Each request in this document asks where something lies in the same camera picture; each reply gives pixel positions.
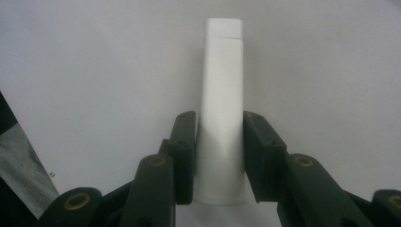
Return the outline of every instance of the white block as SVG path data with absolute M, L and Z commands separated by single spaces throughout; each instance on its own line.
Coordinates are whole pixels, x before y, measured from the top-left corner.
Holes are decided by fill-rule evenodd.
M 241 21 L 209 19 L 197 137 L 195 201 L 244 201 Z

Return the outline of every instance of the brass screw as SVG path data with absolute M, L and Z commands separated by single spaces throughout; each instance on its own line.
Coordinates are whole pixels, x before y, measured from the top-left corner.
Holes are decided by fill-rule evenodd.
M 91 200 L 88 193 L 80 192 L 70 196 L 64 203 L 64 209 L 73 211 L 84 207 Z
M 390 196 L 389 202 L 396 208 L 401 210 L 401 196 Z
M 305 157 L 296 157 L 294 159 L 295 163 L 297 163 L 300 166 L 305 166 L 305 167 L 309 167 L 313 165 L 312 160 L 305 158 Z
M 161 166 L 166 162 L 166 159 L 160 156 L 155 156 L 149 160 L 152 166 Z

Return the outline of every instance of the white surface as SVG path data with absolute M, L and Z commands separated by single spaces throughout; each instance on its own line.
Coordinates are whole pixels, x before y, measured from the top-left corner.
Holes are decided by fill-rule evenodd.
M 0 90 L 56 186 L 107 192 L 201 106 L 204 21 L 242 20 L 244 109 L 369 199 L 401 189 L 396 0 L 0 1 Z M 178 207 L 177 226 L 279 226 L 274 204 Z
M 208 19 L 194 200 L 237 205 L 244 198 L 243 42 L 238 19 Z

